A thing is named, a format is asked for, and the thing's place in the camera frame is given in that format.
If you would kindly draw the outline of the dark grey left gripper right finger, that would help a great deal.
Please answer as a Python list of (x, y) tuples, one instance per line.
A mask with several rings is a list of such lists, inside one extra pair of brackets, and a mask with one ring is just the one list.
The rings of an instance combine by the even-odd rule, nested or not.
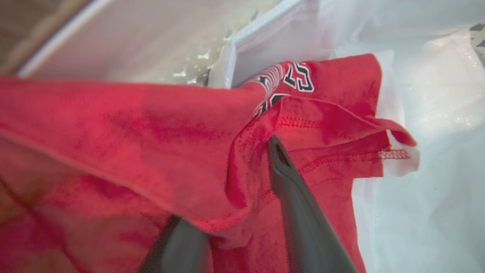
[(280, 202), (289, 273), (358, 273), (279, 138), (267, 143), (271, 189)]

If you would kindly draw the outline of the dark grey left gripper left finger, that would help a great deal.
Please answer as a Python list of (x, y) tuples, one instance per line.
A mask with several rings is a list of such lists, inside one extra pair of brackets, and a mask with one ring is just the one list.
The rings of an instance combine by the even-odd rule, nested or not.
[(179, 216), (170, 216), (139, 273), (207, 273), (209, 236)]

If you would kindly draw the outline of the red cloth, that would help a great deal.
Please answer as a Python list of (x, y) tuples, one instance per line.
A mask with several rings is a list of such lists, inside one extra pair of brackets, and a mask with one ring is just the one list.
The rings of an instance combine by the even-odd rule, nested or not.
[(276, 135), (360, 273), (352, 191), (419, 167), (393, 54), (282, 62), (236, 89), (0, 77), (0, 273), (136, 273), (171, 216), (207, 273), (289, 273)]

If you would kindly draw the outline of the white cloth piece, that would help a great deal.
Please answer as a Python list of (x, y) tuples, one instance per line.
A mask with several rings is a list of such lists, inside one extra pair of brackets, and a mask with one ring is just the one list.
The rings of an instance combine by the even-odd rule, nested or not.
[(392, 51), (417, 171), (363, 180), (368, 273), (485, 273), (485, 0), (337, 0), (336, 56)]

